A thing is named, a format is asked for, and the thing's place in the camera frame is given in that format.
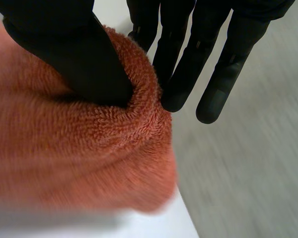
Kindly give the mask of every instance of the white table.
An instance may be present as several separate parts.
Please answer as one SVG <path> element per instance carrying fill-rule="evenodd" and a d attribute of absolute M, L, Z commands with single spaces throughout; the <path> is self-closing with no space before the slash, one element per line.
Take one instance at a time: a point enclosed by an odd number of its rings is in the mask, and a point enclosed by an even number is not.
<path fill-rule="evenodd" d="M 126 0 L 95 0 L 103 24 L 124 32 L 131 28 Z M 155 215 L 55 216 L 0 210 L 0 238 L 198 238 L 179 191 Z"/>

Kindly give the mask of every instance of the towel fabric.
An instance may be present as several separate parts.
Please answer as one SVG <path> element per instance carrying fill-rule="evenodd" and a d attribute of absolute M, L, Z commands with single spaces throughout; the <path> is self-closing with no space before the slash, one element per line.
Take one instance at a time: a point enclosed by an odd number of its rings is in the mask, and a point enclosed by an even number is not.
<path fill-rule="evenodd" d="M 126 109 L 78 100 L 0 23 L 0 204 L 149 212 L 172 196 L 171 116 L 154 70 L 130 39 L 107 33 L 134 87 Z"/>

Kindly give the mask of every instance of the robotic hand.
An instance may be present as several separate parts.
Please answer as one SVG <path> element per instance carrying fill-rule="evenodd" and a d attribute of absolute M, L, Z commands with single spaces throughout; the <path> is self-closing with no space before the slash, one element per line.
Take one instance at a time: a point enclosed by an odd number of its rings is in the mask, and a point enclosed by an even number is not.
<path fill-rule="evenodd" d="M 183 107 L 212 52 L 222 24 L 233 9 L 226 43 L 196 110 L 202 123 L 215 122 L 253 46 L 263 37 L 270 21 L 283 17 L 294 1 L 127 0 L 134 24 L 130 36 L 145 51 L 156 36 L 161 5 L 163 29 L 153 65 L 163 89 L 163 107 L 170 112 Z M 190 40 L 173 73 L 193 8 Z"/>
<path fill-rule="evenodd" d="M 0 0 L 8 34 L 53 66 L 78 96 L 125 107 L 132 95 L 115 49 L 93 14 L 94 0 Z"/>

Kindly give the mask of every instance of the gray floor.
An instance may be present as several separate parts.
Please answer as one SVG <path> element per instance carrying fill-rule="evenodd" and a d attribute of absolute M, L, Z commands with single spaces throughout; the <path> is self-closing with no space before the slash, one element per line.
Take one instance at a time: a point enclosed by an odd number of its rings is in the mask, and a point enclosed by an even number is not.
<path fill-rule="evenodd" d="M 298 238 L 298 0 L 253 49 L 219 120 L 204 125 L 195 109 L 227 25 L 174 114 L 180 191 L 201 238 Z"/>

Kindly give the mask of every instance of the finger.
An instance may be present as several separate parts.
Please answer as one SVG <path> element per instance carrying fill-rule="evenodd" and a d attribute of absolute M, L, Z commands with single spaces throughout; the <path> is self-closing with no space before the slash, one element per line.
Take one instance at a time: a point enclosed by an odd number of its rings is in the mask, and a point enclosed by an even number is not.
<path fill-rule="evenodd" d="M 0 0 L 9 35 L 53 66 L 80 97 L 124 107 L 132 86 L 109 37 L 93 16 L 94 0 Z"/>
<path fill-rule="evenodd" d="M 53 66 L 78 95 L 99 105 L 127 105 L 128 79 L 109 37 L 96 19 L 70 35 L 35 36 L 18 31 L 7 19 L 5 28 L 22 47 Z"/>
<path fill-rule="evenodd" d="M 0 0 L 0 13 L 20 31 L 63 35 L 88 24 L 94 0 Z"/>
<path fill-rule="evenodd" d="M 153 59 L 153 66 L 162 89 L 165 88 L 174 71 L 194 5 L 195 0 L 161 2 L 162 34 Z"/>
<path fill-rule="evenodd" d="M 160 0 L 127 0 L 133 31 L 128 34 L 147 52 L 157 34 Z"/>
<path fill-rule="evenodd" d="M 199 121 L 210 124 L 218 119 L 248 55 L 268 25 L 233 13 L 224 49 L 196 110 Z"/>
<path fill-rule="evenodd" d="M 228 6 L 197 2 L 188 46 L 161 99 L 167 111 L 176 112 L 183 107 L 212 52 L 229 11 Z"/>

